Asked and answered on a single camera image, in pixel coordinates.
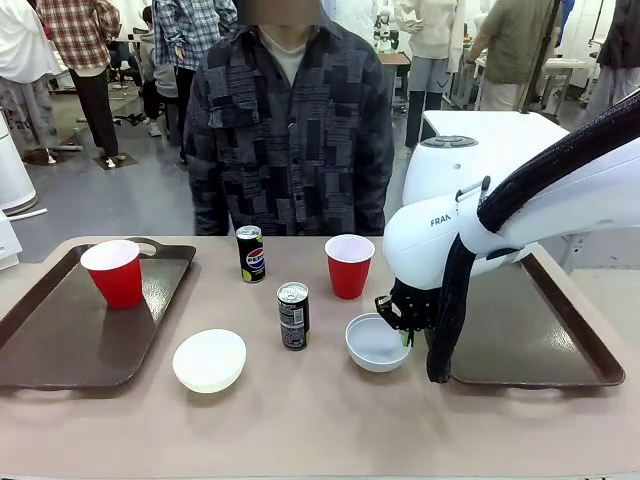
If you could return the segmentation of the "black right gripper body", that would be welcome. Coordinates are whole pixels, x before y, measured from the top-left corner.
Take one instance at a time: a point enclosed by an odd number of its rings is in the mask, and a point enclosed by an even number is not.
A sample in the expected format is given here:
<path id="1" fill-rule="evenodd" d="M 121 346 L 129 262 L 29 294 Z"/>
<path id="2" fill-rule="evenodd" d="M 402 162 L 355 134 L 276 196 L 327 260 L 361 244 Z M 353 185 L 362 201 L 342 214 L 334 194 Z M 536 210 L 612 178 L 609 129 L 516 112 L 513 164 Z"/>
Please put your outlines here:
<path id="1" fill-rule="evenodd" d="M 422 290 L 396 279 L 390 292 L 375 298 L 377 313 L 395 330 L 433 330 L 440 288 Z"/>

